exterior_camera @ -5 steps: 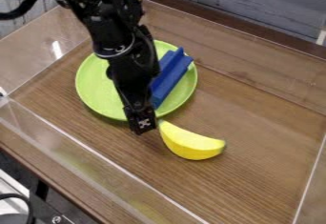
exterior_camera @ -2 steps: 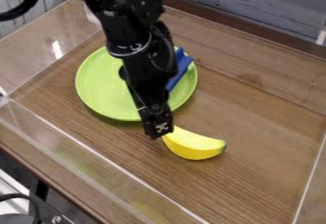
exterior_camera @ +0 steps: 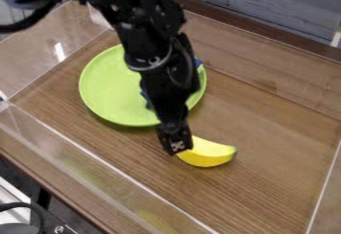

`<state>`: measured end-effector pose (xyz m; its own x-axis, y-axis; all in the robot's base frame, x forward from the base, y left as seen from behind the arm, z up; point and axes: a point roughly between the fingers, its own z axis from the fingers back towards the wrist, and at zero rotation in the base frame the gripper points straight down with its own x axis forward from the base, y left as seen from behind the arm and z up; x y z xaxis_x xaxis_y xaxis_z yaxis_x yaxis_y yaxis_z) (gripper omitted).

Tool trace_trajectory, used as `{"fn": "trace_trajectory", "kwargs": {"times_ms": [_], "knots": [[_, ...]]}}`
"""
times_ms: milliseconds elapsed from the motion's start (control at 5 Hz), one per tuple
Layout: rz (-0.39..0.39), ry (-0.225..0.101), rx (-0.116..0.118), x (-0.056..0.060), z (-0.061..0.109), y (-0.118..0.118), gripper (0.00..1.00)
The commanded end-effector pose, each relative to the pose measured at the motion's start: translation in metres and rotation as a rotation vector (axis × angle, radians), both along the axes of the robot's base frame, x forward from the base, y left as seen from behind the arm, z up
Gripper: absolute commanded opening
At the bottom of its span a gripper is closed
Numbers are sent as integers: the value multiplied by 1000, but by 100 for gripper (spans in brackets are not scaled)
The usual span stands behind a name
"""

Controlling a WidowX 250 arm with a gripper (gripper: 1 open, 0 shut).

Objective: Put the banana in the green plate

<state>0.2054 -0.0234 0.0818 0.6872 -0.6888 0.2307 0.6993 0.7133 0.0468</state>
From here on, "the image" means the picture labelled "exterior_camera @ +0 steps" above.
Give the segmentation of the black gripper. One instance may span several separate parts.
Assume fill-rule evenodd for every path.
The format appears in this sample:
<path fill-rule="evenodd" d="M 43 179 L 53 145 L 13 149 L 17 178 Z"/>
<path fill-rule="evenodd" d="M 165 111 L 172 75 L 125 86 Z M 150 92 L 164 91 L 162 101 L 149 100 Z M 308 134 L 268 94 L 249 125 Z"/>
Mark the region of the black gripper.
<path fill-rule="evenodd" d="M 193 149 L 186 121 L 189 97 L 200 90 L 200 78 L 192 43 L 185 33 L 172 40 L 172 54 L 161 65 L 126 56 L 129 68 L 142 76 L 141 86 L 161 124 L 157 135 L 169 155 Z"/>

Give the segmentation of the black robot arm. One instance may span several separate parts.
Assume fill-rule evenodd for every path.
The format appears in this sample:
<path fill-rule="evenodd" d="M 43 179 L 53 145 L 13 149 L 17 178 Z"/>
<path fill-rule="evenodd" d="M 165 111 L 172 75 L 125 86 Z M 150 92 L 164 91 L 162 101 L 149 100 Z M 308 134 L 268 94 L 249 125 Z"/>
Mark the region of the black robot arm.
<path fill-rule="evenodd" d="M 10 34 L 35 26 L 63 0 L 2 0 L 33 14 L 0 25 Z M 92 5 L 117 30 L 129 69 L 142 76 L 141 88 L 161 124 L 164 150 L 174 155 L 193 148 L 186 101 L 200 90 L 196 56 L 186 33 L 186 18 L 176 0 L 77 0 Z"/>

